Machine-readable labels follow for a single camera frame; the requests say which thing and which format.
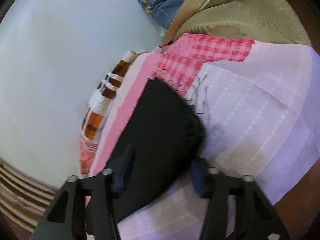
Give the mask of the pink checkered bed sheet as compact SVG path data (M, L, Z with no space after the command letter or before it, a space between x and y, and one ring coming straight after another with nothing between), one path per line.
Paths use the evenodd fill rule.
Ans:
M149 80L169 85L205 137L197 157L228 176L253 176L292 239L319 212L319 55L307 45L183 34L130 68L117 90L89 176L109 160ZM196 239L207 201L189 170L118 223L123 239Z

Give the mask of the khaki cloth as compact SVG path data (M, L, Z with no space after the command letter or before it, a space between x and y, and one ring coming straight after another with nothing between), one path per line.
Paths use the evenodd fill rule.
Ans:
M311 45L287 0L185 0L162 44L175 42L185 33Z

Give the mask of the beige striped curtain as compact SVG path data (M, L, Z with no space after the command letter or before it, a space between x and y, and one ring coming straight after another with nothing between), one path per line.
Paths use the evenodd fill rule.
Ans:
M1 159L1 213L14 224L33 233L55 194L55 188Z

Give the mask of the orange checkered pillow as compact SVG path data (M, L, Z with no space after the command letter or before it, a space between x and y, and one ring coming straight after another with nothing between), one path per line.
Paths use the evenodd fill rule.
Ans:
M89 169L98 149L101 133L108 119L108 111L121 87L129 68L136 62L140 63L148 56L147 53L127 52L120 61L100 81L92 94L81 125L80 132L80 173L89 174Z

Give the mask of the black pants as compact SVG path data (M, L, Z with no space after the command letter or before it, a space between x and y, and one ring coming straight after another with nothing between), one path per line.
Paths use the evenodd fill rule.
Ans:
M166 83L149 80L106 163L136 150L126 192L114 201L117 222L144 208L186 174L198 156L205 129L194 110Z

